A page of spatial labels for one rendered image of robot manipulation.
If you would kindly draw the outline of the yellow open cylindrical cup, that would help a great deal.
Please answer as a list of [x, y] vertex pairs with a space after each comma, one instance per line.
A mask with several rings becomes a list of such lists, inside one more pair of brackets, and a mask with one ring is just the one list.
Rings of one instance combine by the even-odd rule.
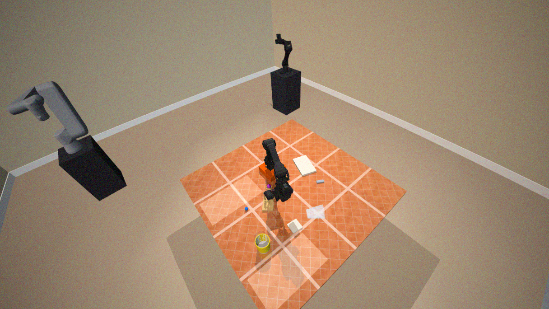
[[270, 238], [266, 234], [259, 234], [255, 238], [255, 245], [260, 253], [267, 253], [270, 250]]

